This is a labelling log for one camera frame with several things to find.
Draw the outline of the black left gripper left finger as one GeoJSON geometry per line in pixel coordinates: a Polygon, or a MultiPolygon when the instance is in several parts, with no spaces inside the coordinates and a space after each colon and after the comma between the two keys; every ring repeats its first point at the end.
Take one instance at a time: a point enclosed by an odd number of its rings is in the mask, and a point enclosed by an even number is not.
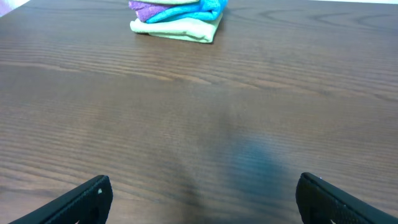
{"type": "Polygon", "coordinates": [[[113,190],[107,175],[97,175],[10,224],[105,224],[113,190]]]}

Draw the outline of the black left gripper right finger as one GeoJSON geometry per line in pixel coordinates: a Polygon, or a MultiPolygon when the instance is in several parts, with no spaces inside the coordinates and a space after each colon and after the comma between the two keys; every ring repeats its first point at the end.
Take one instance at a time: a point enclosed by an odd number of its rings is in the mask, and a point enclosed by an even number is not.
{"type": "Polygon", "coordinates": [[[397,224],[397,218],[309,173],[301,174],[295,192],[304,224],[397,224]]]}

